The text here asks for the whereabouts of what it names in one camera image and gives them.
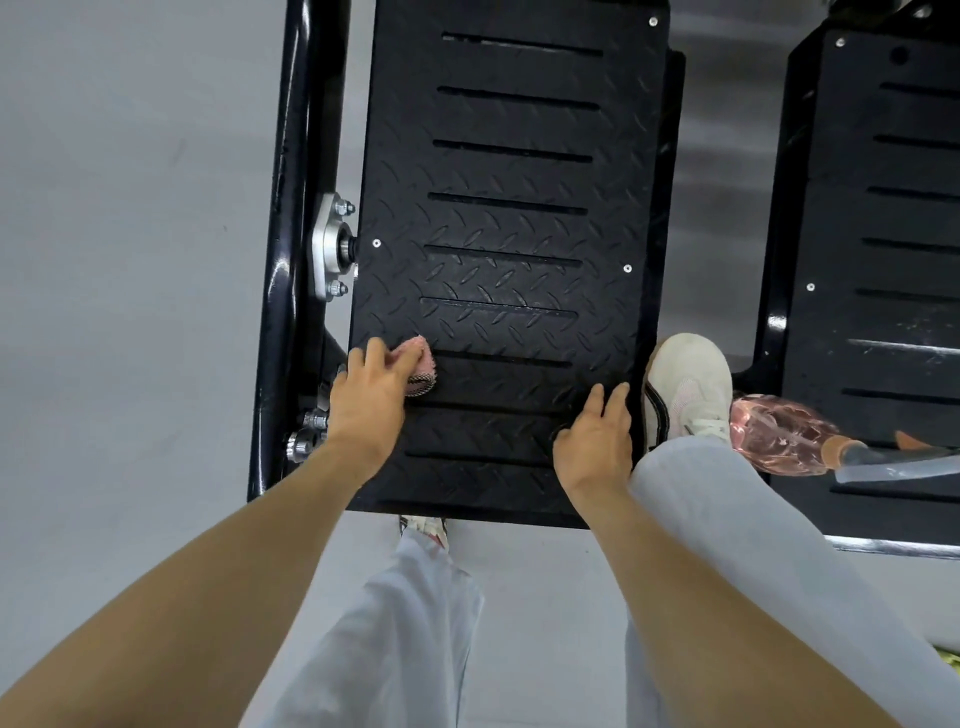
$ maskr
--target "pants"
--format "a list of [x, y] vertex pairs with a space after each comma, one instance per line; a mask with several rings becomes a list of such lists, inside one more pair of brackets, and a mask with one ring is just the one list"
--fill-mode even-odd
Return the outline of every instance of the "pants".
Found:
[[[674, 538], [904, 728], [956, 724], [956, 674], [729, 445], [667, 442], [636, 466], [631, 491]], [[409, 529], [396, 563], [323, 638], [268, 725], [453, 728], [482, 604], [470, 576]], [[667, 728], [632, 625], [626, 670], [628, 726]]]

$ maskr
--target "white sneaker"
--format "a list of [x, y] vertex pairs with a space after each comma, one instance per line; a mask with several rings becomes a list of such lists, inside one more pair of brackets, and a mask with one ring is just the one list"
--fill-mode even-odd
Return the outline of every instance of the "white sneaker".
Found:
[[450, 543], [446, 539], [446, 519], [434, 519], [427, 516], [400, 516], [400, 535], [407, 528], [426, 534], [438, 544], [450, 551]]
[[727, 357], [695, 333], [678, 333], [650, 357], [643, 382], [646, 451], [667, 440], [708, 435], [730, 442], [733, 378]]

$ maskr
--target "gray floor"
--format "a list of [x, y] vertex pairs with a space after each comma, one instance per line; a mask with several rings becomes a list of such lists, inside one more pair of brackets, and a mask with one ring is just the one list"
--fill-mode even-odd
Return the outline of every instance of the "gray floor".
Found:
[[[355, 6], [340, 181], [354, 200], [373, 13]], [[785, 58], [821, 14], [674, 4], [689, 71], [660, 328], [737, 362]], [[0, 3], [0, 691], [243, 503], [282, 20], [282, 0]], [[341, 338], [348, 311], [331, 312]], [[344, 517], [245, 725], [387, 563], [395, 528]], [[452, 538], [488, 597], [465, 724], [622, 725], [625, 610], [589, 534], [457, 523]], [[851, 558], [960, 646], [960, 565]]]

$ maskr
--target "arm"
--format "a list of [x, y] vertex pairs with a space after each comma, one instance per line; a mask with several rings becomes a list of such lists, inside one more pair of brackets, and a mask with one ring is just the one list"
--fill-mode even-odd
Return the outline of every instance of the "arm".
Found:
[[628, 390], [614, 389], [605, 409], [596, 385], [558, 435], [554, 464], [610, 562], [671, 717], [687, 728], [897, 728], [631, 497]]
[[420, 353], [349, 354], [320, 447], [265, 496], [150, 570], [0, 697], [0, 725], [236, 726], [340, 514], [383, 466]]

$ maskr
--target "black metal platform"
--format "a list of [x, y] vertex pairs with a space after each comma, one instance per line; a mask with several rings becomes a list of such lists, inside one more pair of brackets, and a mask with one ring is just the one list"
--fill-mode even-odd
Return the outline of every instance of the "black metal platform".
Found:
[[438, 385], [353, 508], [580, 524], [552, 439], [654, 345], [668, 27], [661, 5], [377, 3], [350, 341], [423, 334]]
[[[791, 56], [756, 359], [744, 386], [875, 447], [960, 447], [957, 46], [821, 30]], [[827, 534], [960, 545], [960, 476], [771, 484]]]

